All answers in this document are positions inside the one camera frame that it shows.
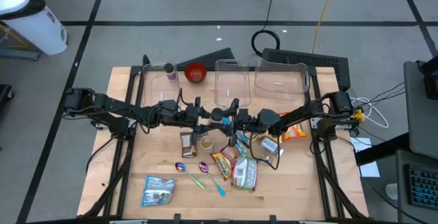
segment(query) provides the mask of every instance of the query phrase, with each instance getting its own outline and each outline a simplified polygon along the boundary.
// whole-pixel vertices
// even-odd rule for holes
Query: yellow cable
[[[8,31],[4,26],[0,25],[0,28],[3,29],[3,31],[5,31],[6,35],[11,35],[13,38],[17,39],[21,43],[21,45],[9,46],[9,48],[11,48],[11,49],[27,49],[29,47],[18,36],[15,36],[15,34],[13,34],[11,31]]]
[[[326,4],[324,6],[324,9],[322,10],[320,20],[318,21],[318,25],[316,25],[315,38],[313,39],[312,53],[315,53],[315,46],[316,46],[316,41],[318,40],[318,32],[320,30],[320,24],[321,24],[322,18],[324,18],[324,14],[326,13],[327,5],[329,4],[329,2],[330,2],[330,0],[326,0]]]

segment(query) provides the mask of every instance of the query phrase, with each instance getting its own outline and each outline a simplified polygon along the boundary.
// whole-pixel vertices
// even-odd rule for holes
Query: red bowl
[[[207,74],[207,68],[201,63],[191,63],[186,66],[184,75],[189,82],[197,84],[201,83]]]

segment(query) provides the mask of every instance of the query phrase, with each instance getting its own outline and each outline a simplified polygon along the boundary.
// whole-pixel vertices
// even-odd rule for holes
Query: white cable
[[[383,116],[383,114],[380,113],[380,111],[378,111],[377,108],[374,107],[374,106],[372,105],[372,103],[370,102],[370,100],[369,100],[368,98],[365,98],[365,97],[357,97],[357,98],[350,97],[350,99],[352,99],[351,104],[354,104],[355,101],[357,101],[357,102],[365,103],[366,105],[368,105],[368,106],[370,107],[370,108],[369,108],[370,111],[368,112],[368,114],[365,114],[365,119],[367,119],[367,120],[373,122],[374,124],[378,125],[379,127],[382,127],[382,128],[388,128],[388,127],[389,127],[389,123],[388,123],[388,121],[385,119],[385,117]],[[370,118],[370,115],[371,115],[371,111],[372,111],[372,110],[375,110],[375,111],[377,112],[377,114],[383,119],[383,121],[385,122],[384,125],[382,125],[382,124],[380,124],[380,123],[378,123],[378,122],[376,122],[375,120],[373,120],[373,119]]]

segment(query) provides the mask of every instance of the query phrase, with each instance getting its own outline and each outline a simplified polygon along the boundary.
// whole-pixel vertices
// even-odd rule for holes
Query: paper
[[[351,143],[355,146],[355,151],[359,152],[371,147],[369,138],[351,138]],[[380,177],[378,172],[377,162],[371,162],[361,166],[362,177]]]

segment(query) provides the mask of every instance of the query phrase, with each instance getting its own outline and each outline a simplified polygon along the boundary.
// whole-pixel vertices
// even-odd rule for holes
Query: wooden table
[[[129,67],[115,67],[112,70],[107,94],[109,97],[125,100]],[[337,91],[337,82],[333,68],[317,68],[321,94]],[[146,77],[143,100],[145,105],[153,105],[156,100],[148,98],[150,88]],[[179,85],[183,88],[183,97],[187,102],[201,96],[201,105],[206,110],[216,107],[214,102],[214,72],[208,72],[202,84],[194,85],[180,73]],[[249,112],[256,115],[260,109],[269,108],[275,112],[289,112],[300,107],[304,98],[294,101],[256,97],[254,93],[254,73],[250,72],[250,89],[252,102]],[[310,136],[309,122],[303,122],[303,128]],[[173,219],[174,214],[181,214],[182,219],[232,219],[232,220],[268,220],[275,214],[278,220],[324,220],[318,174],[315,158],[309,151],[310,138],[297,138],[284,142],[285,149],[281,156],[279,169],[272,170],[261,165],[258,170],[256,191],[253,193],[238,190],[230,185],[230,180],[223,181],[218,167],[211,157],[201,151],[191,159],[181,158],[180,132],[189,129],[160,126],[146,135],[137,131],[136,141],[129,172],[129,183],[125,199],[124,219]],[[209,132],[214,137],[215,149],[224,147],[228,140],[218,131]],[[337,131],[339,137],[350,140],[347,131]],[[99,148],[110,137],[107,130],[98,131],[94,142],[94,150]],[[84,184],[78,214],[89,210],[99,198],[109,181],[116,143],[112,143],[100,152],[91,162]],[[337,170],[339,185],[357,209],[368,215],[363,196],[359,172],[355,162],[352,146],[342,140],[331,142],[333,157]],[[198,163],[208,163],[212,176],[226,192],[221,197],[207,175],[198,169]],[[207,185],[201,190],[187,175],[175,170],[175,162],[185,163],[188,171]],[[164,206],[141,207],[140,202],[146,175],[175,178],[176,186],[170,203]],[[327,183],[332,216],[336,216],[333,191]],[[111,213],[115,213],[119,189],[114,191]]]

